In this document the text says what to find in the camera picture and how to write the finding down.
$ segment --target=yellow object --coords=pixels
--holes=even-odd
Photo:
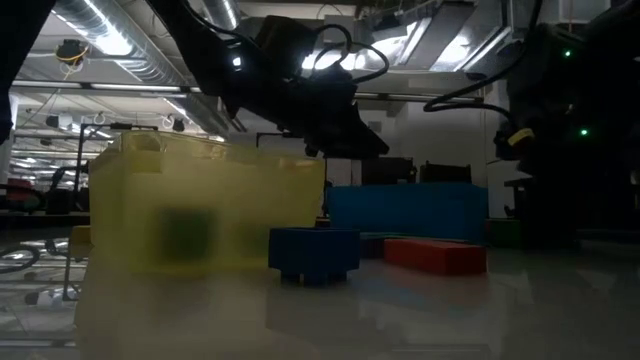
[[[269,229],[313,226],[324,163],[157,131],[90,164],[91,238],[135,272],[266,266]]]
[[[88,257],[91,245],[91,226],[74,226],[69,237],[69,253],[72,258]]]
[[[520,141],[520,140],[522,140],[522,139],[524,139],[526,137],[534,138],[535,135],[533,134],[533,130],[531,130],[530,128],[520,129],[518,132],[516,132],[515,134],[511,135],[511,137],[508,140],[509,145],[513,146],[518,141]]]

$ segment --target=dark blue block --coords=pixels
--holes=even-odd
[[[360,234],[329,228],[271,229],[269,267],[282,279],[323,285],[346,280],[346,272],[360,267]]]
[[[484,242],[487,190],[464,183],[327,189],[331,226]]]

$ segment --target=glossy floor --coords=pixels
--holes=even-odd
[[[366,261],[324,289],[271,271],[118,279],[80,303],[78,346],[91,359],[640,359],[640,252],[601,250],[494,250],[487,276],[454,278]],[[79,358],[47,351],[0,357]]]

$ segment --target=ceiling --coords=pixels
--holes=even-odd
[[[182,61],[180,52],[171,36],[144,0],[110,0],[116,1],[119,6],[130,17],[144,35],[150,39],[155,47],[159,49],[178,73],[190,84],[196,85],[195,79],[190,74],[185,63]],[[243,23],[264,18],[267,15],[289,16],[303,19],[305,24],[319,26],[324,22],[326,15],[353,16],[358,14],[360,18],[373,16],[379,12],[393,12],[398,7],[406,9],[406,14],[411,13],[411,9],[423,3],[421,1],[387,1],[385,9],[382,9],[380,2],[369,0],[337,0],[334,5],[324,5],[316,0],[261,0],[261,1],[239,1],[239,8],[243,13]],[[457,2],[446,2],[438,6],[450,6]],[[202,8],[200,1],[191,0],[192,6],[199,10]],[[461,62],[468,61],[468,58],[476,48],[484,46],[487,39],[495,35],[497,29],[505,26],[502,17],[502,0],[467,1],[468,10],[460,14],[446,11],[435,12],[430,27],[426,27],[424,34],[409,32],[407,37],[399,42],[399,50],[406,48],[411,42],[411,36],[417,38],[416,47],[411,52],[409,60],[405,63],[396,62],[389,74],[376,81],[362,84],[360,91],[373,93],[399,93],[399,94],[438,94],[456,89],[468,80],[462,73],[438,76],[438,74],[428,71],[450,72],[459,70]],[[73,28],[61,21],[56,16],[49,16],[42,28],[33,48],[32,56],[24,62],[23,68],[18,78],[28,80],[64,80],[98,83],[118,83],[118,84],[139,84],[140,81],[127,71],[123,70],[114,61],[105,61],[104,54],[92,48],[87,60],[82,68],[77,72],[69,72],[69,68],[62,65],[51,54],[54,49],[62,43],[64,39],[85,39]],[[379,66],[375,60],[365,64],[366,67],[375,68]],[[73,154],[66,151],[74,151],[77,148],[77,140],[54,140],[52,145],[42,145],[40,139],[28,139],[29,135],[78,135],[71,129],[51,128],[45,125],[45,120],[49,115],[71,114],[74,122],[92,122],[94,118],[99,121],[102,116],[106,121],[123,121],[138,124],[155,125],[161,130],[171,130],[171,118],[183,117],[177,109],[169,104],[165,99],[153,94],[127,93],[111,94],[91,93],[85,94],[81,91],[69,92],[66,90],[56,91],[52,89],[25,89],[14,88],[12,94],[19,98],[18,125],[16,134],[21,136],[14,144],[14,155],[18,150],[35,150],[49,153],[42,155],[42,161],[53,164],[64,164],[58,158],[72,158]],[[216,108],[215,101],[210,108]],[[364,110],[392,111],[397,112],[398,105],[390,102],[364,101],[360,108]],[[275,126],[249,112],[241,110],[238,119],[243,123],[249,132],[274,131]],[[185,133],[207,136],[201,128],[192,121],[186,120]],[[235,132],[233,127],[229,127],[229,132]],[[108,136],[117,134],[104,130]],[[86,151],[96,153],[104,149],[106,141],[89,141],[85,145]]]

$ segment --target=fluorescent light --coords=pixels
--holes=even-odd
[[[302,68],[306,70],[311,70],[311,68],[313,67],[313,62],[316,60],[317,56],[318,56],[317,52],[314,52],[313,54],[308,55],[302,62]],[[333,64],[338,59],[340,59],[340,56],[341,55],[338,52],[324,54],[324,56],[322,56],[320,60],[318,60],[318,62],[316,63],[316,70],[322,70],[322,69],[328,68],[329,66],[331,66],[331,64]],[[356,54],[349,54],[344,60],[342,60],[340,65],[345,70],[353,70],[355,62],[356,62]]]
[[[365,63],[366,62],[365,62],[364,56],[358,55],[356,57],[356,63],[353,65],[353,67],[355,69],[364,69]]]
[[[189,117],[187,116],[187,112],[186,112],[183,108],[181,108],[180,106],[178,106],[178,105],[176,105],[176,104],[172,103],[171,101],[169,101],[169,100],[167,100],[167,99],[165,99],[165,98],[162,98],[162,100],[164,100],[167,104],[171,105],[171,107],[172,107],[172,108],[174,108],[174,109],[175,109],[177,112],[179,112],[180,114],[182,114],[182,116],[184,116],[184,117],[186,117],[186,118],[189,118]]]
[[[456,36],[444,49],[436,62],[457,63],[464,60],[469,53],[469,39],[466,36]]]
[[[166,97],[166,98],[174,98],[174,99],[184,99],[187,97],[187,94],[171,94],[171,93],[161,93],[161,92],[141,92],[140,96],[145,97]]]
[[[404,47],[404,50],[402,51],[402,53],[400,54],[400,56],[398,56],[398,60],[396,60],[396,65],[402,65],[405,64],[408,60],[409,57],[411,56],[411,54],[413,54],[413,51],[416,49],[416,46],[418,46],[418,43],[420,42],[420,40],[422,40],[422,36],[424,35],[424,32],[427,30],[427,28],[429,27],[429,24],[431,24],[431,18],[423,18],[422,20],[420,20],[419,24],[417,24],[417,28],[416,25],[413,25],[411,27],[412,31],[408,31],[409,30],[409,26],[407,26],[407,33],[409,33],[409,43]]]
[[[464,71],[469,71],[469,69],[471,69],[473,67],[473,65],[475,65],[478,61],[480,61],[480,59],[482,59],[483,57],[487,56],[489,51],[491,51],[496,46],[498,46],[498,44],[502,40],[504,40],[504,38],[506,38],[507,35],[509,35],[510,33],[511,33],[511,28],[510,27],[504,28],[493,40],[491,40],[491,42],[489,44],[487,44],[487,46],[484,47],[484,49],[482,49],[482,51],[480,51],[477,54],[472,55],[472,58],[466,64],[462,63],[462,64],[456,66],[453,69],[453,71],[454,72],[458,71],[461,68]]]
[[[404,39],[406,39],[406,36],[388,38],[388,39],[376,41],[375,43],[373,43],[372,46],[377,50],[380,50],[380,52],[382,52],[386,56],[389,56],[394,52],[398,51],[398,49],[402,46]]]
[[[45,88],[60,88],[60,89],[80,89],[82,85],[76,82],[64,82],[64,81],[34,81],[34,80],[14,80],[11,86],[21,87],[45,87]]]
[[[180,91],[179,86],[164,85],[92,84],[91,87],[97,90]]]

